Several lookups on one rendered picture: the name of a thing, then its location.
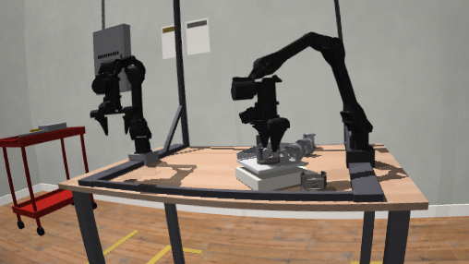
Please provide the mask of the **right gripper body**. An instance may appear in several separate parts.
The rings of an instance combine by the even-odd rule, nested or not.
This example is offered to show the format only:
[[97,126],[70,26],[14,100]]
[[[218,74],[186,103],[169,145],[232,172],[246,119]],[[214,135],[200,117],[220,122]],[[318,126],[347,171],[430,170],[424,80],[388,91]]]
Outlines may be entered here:
[[[107,101],[108,101],[108,100],[111,100],[112,97],[115,97],[115,99],[118,101],[118,105],[119,105],[118,111],[113,111],[112,114],[132,115],[132,114],[139,113],[139,109],[138,109],[137,106],[124,107],[124,111],[123,111],[123,106],[121,106],[121,101],[120,101],[120,98],[122,98],[122,95],[120,95],[120,92],[107,93],[107,94],[105,94],[105,97],[103,97],[103,98],[107,98]],[[93,110],[93,111],[90,112],[90,118],[103,118],[105,115],[107,115],[107,114],[100,115],[99,110]]]

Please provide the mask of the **white digital scale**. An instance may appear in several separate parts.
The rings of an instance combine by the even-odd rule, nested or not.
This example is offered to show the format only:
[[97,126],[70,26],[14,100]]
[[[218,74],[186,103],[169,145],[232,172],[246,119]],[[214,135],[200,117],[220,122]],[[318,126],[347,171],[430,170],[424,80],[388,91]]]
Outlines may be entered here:
[[235,178],[253,190],[274,190],[295,186],[301,184],[301,173],[317,174],[302,167],[305,162],[282,154],[280,162],[272,165],[257,164],[257,156],[237,159],[236,162],[243,166],[235,167]]

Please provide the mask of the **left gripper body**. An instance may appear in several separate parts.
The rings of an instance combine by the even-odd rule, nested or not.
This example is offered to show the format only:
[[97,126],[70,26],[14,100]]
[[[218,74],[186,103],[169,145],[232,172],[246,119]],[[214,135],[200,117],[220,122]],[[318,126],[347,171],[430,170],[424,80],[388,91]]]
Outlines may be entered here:
[[258,99],[257,106],[259,106],[259,102],[263,107],[265,119],[260,119],[259,117],[251,121],[249,124],[254,126],[265,126],[266,129],[269,130],[290,128],[290,121],[287,118],[282,118],[277,115],[277,105],[279,102],[276,102],[276,98]]

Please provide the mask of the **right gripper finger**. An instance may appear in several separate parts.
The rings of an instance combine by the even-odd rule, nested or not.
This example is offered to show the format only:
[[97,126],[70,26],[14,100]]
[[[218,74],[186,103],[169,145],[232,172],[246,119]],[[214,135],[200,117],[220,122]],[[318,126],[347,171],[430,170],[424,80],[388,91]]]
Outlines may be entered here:
[[101,126],[102,126],[102,129],[105,133],[106,136],[108,136],[108,121],[107,121],[107,116],[106,117],[103,117],[103,118],[95,118],[94,120],[97,120]]
[[[129,126],[130,126],[130,123],[131,123],[131,120],[133,118],[135,114],[132,114],[132,115],[124,115],[123,116],[123,119],[124,119],[124,124],[125,124],[125,133],[127,134],[128,132],[128,129],[129,129]],[[130,117],[131,116],[131,117]]]

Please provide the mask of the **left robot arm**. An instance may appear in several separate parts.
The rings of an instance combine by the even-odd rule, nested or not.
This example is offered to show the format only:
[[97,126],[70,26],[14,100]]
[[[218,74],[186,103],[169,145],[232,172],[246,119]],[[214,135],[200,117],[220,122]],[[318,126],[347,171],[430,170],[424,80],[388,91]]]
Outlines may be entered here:
[[[321,52],[324,59],[331,66],[343,100],[343,110],[340,112],[340,115],[348,131],[351,131],[351,150],[369,150],[368,133],[372,132],[373,126],[367,120],[363,108],[356,100],[354,89],[344,63],[345,50],[343,41],[339,38],[309,32],[304,34],[302,38],[283,47],[278,52],[255,60],[253,69],[247,78],[233,78],[231,88],[233,100],[252,100],[256,95],[258,99],[276,98],[275,83],[282,82],[282,80],[277,75],[273,75],[271,78],[263,77],[273,74],[286,60],[305,50],[308,46]],[[255,79],[259,78],[262,78],[262,80],[255,82]],[[256,88],[258,89],[257,94]],[[239,116],[242,124],[248,124],[259,117],[260,119],[265,119],[265,113],[260,102],[259,106],[255,102],[255,107],[247,108]]]

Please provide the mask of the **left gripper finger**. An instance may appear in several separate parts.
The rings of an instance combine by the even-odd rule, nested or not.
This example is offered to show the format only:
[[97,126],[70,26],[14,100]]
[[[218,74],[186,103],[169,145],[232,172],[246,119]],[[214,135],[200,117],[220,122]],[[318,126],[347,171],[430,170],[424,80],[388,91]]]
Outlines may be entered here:
[[265,131],[265,126],[253,126],[259,132],[259,137],[263,148],[267,148],[270,135]]
[[287,128],[279,130],[265,129],[265,131],[270,135],[272,152],[277,151],[286,130]]

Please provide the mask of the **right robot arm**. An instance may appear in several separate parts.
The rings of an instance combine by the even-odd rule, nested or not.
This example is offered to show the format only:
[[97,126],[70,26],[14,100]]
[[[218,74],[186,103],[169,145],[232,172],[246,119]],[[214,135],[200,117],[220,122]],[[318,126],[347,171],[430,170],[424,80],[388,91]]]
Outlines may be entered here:
[[[97,94],[120,92],[119,80],[121,79],[117,75],[122,71],[121,67],[125,68],[124,71],[131,84],[132,105],[137,105],[139,108],[139,113],[133,116],[129,126],[131,140],[135,140],[136,152],[134,153],[145,154],[152,151],[150,149],[149,141],[151,138],[151,132],[147,121],[143,117],[142,108],[141,84],[145,79],[145,66],[142,62],[136,59],[134,55],[129,55],[129,57],[125,56],[120,59],[102,61],[101,64],[102,65],[98,71],[99,75],[97,74],[96,79],[92,82],[92,90]],[[107,98],[103,98],[103,102],[98,107],[100,115],[103,115],[112,114],[112,110],[118,110],[119,105],[115,97],[112,97],[112,99],[108,101]]]

